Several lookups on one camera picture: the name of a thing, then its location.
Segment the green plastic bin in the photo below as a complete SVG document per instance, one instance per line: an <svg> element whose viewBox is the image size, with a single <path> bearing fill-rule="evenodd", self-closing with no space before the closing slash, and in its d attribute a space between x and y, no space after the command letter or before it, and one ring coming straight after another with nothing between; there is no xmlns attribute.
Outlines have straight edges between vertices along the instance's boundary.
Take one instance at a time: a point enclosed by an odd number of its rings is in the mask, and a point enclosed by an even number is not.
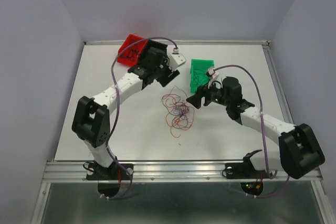
<svg viewBox="0 0 336 224"><path fill-rule="evenodd" d="M192 59L190 68L190 92L195 93L197 88L208 83L206 71L214 66L213 60Z"/></svg>

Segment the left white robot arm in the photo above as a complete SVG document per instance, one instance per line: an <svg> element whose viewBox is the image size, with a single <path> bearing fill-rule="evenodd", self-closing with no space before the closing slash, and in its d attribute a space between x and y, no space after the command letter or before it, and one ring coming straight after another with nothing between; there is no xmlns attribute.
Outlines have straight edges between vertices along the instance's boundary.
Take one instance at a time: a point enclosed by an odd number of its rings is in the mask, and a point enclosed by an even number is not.
<svg viewBox="0 0 336 224"><path fill-rule="evenodd" d="M104 178L116 175L118 163L108 144L116 128L110 124L110 115L113 112L119 114L126 99L153 81L165 87L179 75L178 68L185 62L177 49L168 54L166 50L150 47L114 85L92 98L83 96L79 99L71 129L85 142Z"/></svg>

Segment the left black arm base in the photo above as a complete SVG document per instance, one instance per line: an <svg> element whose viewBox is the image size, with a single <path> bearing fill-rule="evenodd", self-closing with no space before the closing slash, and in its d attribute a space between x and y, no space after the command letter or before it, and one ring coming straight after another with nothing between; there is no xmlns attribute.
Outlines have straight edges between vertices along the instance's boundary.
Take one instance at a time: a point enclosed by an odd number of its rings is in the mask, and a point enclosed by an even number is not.
<svg viewBox="0 0 336 224"><path fill-rule="evenodd" d="M116 163L112 163L109 167L103 167L97 162L84 162L83 168L86 170L87 180L130 180L130 176L126 171L118 166Z"/></svg>

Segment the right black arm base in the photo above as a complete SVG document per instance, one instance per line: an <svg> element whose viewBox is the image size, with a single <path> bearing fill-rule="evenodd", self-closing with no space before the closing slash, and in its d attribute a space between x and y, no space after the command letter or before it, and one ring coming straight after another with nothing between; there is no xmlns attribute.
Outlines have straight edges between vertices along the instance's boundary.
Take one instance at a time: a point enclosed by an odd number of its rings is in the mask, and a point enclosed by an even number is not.
<svg viewBox="0 0 336 224"><path fill-rule="evenodd" d="M226 163L222 176L227 179L257 179L269 178L266 171L255 170L250 163Z"/></svg>

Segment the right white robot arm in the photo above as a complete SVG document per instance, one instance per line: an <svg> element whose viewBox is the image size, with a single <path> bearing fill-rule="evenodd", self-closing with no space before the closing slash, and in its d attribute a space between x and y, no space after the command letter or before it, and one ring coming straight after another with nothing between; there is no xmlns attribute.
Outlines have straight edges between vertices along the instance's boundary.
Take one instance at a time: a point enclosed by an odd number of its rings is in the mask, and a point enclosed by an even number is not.
<svg viewBox="0 0 336 224"><path fill-rule="evenodd" d="M210 81L198 87L187 102L197 109L212 102L223 105L230 119L259 132L262 139L268 138L279 147L273 152L263 149L246 154L241 165L244 175L253 177L260 171L283 171L299 179L325 163L324 153L309 125L283 122L261 112L243 98L242 87L234 77L226 77L220 87L216 84Z"/></svg>

